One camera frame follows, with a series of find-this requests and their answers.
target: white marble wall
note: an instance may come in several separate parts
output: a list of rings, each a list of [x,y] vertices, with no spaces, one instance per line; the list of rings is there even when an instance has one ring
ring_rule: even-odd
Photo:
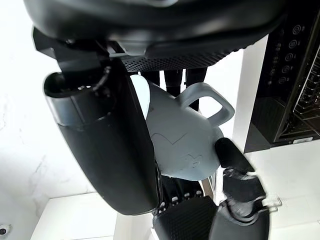
[[[0,186],[41,215],[49,198],[94,192],[70,153],[43,95],[59,71],[37,52],[23,1],[0,8]]]

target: white cabinet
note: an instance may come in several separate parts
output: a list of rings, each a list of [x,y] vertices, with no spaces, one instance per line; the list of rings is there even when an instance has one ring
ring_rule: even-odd
[[[31,240],[113,240],[117,212],[97,193],[51,199]]]

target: white wall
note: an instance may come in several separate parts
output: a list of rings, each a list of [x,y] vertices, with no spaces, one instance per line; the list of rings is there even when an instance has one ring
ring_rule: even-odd
[[[271,240],[319,239],[320,141],[246,154],[265,191],[283,206],[271,215]]]
[[[54,198],[46,205],[31,240],[113,239],[116,219],[117,212],[98,193]]]
[[[151,213],[138,216],[117,214],[113,240],[149,240],[152,239]]]
[[[43,94],[57,62],[37,52],[22,0],[0,7],[0,185],[38,216],[49,198],[95,191],[56,126]]]
[[[4,239],[29,240],[38,220],[34,212],[18,204],[12,196],[0,189],[0,225],[12,227]]]
[[[256,99],[260,73],[265,57],[268,36],[243,50],[238,84],[232,140],[243,152],[246,145],[252,111]]]

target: mesh vent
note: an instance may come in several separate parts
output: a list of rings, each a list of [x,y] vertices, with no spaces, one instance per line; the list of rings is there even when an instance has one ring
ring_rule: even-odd
[[[144,56],[122,58],[128,72],[196,69],[209,67],[227,56],[230,52],[202,53],[168,58],[146,59]]]

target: perforated black panel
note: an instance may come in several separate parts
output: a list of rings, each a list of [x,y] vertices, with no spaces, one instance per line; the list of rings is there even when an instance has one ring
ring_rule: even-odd
[[[153,226],[161,240],[208,240],[216,212],[208,196],[195,197],[155,216]]]
[[[168,58],[146,59],[144,56],[122,58],[128,72],[197,69],[209,67],[230,52],[181,55]]]

